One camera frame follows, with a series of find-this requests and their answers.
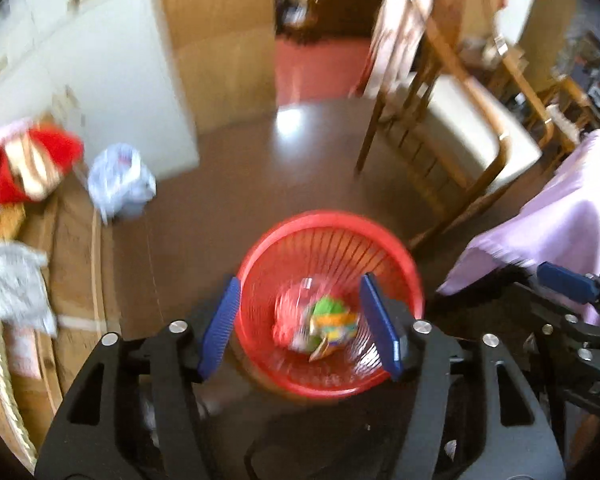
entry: white chair seat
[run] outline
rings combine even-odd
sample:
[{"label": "white chair seat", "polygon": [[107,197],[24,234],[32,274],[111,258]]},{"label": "white chair seat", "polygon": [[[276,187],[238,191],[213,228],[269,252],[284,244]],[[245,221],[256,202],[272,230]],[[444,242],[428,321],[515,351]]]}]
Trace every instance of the white chair seat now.
[{"label": "white chair seat", "polygon": [[[390,102],[403,104],[414,77],[398,85]],[[536,142],[516,118],[480,83],[469,79],[468,84],[481,94],[491,106],[509,133],[511,149],[507,165],[487,188],[491,194],[511,183],[533,166],[541,156]],[[460,83],[450,75],[441,75],[431,92],[427,115],[422,121],[430,147],[441,158],[456,161],[469,182],[474,182],[495,159],[498,143],[482,115],[475,109],[461,89]]]}]

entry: doorway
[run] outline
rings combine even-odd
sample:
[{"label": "doorway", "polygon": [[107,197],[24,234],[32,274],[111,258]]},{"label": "doorway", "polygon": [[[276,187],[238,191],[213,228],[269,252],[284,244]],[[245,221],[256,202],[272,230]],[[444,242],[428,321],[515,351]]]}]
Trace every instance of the doorway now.
[{"label": "doorway", "polygon": [[275,0],[276,103],[341,98],[358,82],[382,0]]}]

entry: blue gripper pad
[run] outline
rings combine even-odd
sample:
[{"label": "blue gripper pad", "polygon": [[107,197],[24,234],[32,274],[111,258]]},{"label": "blue gripper pad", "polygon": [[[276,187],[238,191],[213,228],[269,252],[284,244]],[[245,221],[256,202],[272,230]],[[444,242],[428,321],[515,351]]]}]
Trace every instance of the blue gripper pad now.
[{"label": "blue gripper pad", "polygon": [[198,373],[207,380],[219,367],[229,336],[234,329],[235,316],[240,307],[240,281],[235,276],[229,281],[216,312],[205,330],[200,345]]},{"label": "blue gripper pad", "polygon": [[400,356],[400,337],[404,335],[404,328],[392,322],[384,307],[382,291],[371,273],[365,274],[360,282],[360,305],[374,338],[382,368],[389,372],[394,381],[399,380],[404,372]]},{"label": "blue gripper pad", "polygon": [[596,303],[600,290],[596,283],[586,276],[545,262],[536,270],[538,283],[559,292],[576,303]]}]

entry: plastic bag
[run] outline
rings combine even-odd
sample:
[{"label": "plastic bag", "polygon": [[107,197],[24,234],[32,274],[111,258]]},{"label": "plastic bag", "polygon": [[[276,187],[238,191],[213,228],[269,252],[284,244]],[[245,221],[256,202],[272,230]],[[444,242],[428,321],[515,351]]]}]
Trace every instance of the plastic bag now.
[{"label": "plastic bag", "polygon": [[93,205],[106,223],[116,215],[142,214],[144,204],[155,196],[155,177],[133,146],[112,144],[93,161],[88,187]]},{"label": "plastic bag", "polygon": [[339,299],[334,282],[314,276],[281,288],[276,298],[275,343],[315,361],[335,352],[358,333],[360,316]]},{"label": "plastic bag", "polygon": [[40,272],[46,265],[45,253],[0,241],[0,320],[56,336],[56,318]]}]

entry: purple cloth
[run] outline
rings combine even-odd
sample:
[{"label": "purple cloth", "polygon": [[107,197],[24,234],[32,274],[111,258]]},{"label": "purple cloth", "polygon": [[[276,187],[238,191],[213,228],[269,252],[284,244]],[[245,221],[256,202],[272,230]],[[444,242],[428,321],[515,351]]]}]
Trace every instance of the purple cloth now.
[{"label": "purple cloth", "polygon": [[[505,264],[535,272],[543,262],[600,274],[600,130],[586,137],[517,216],[471,240],[438,291],[454,294]],[[585,320],[598,322],[592,309]]]}]

